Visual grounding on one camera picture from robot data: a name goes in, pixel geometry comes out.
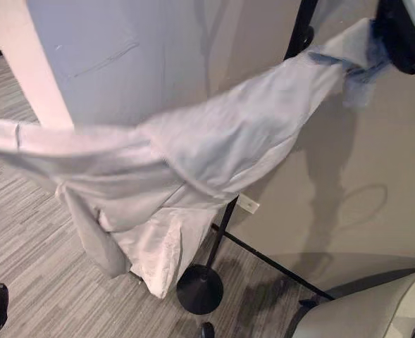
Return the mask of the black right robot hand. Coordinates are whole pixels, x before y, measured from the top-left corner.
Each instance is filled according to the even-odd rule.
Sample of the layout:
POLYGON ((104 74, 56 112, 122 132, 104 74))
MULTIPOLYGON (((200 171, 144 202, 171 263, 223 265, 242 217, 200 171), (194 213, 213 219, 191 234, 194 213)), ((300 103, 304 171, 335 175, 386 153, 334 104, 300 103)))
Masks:
POLYGON ((415 1, 379 1, 374 34, 399 71, 415 74, 415 1))

